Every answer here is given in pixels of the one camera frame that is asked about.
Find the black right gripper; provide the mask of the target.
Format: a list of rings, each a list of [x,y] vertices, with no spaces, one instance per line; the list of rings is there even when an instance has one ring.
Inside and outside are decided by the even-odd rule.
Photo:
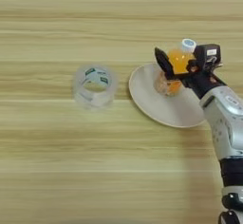
[[[175,74],[167,54],[156,47],[155,57],[165,77],[173,79]],[[196,59],[188,61],[187,70],[189,73],[181,79],[181,82],[185,87],[192,89],[199,99],[213,88],[225,85],[212,71],[200,69]]]

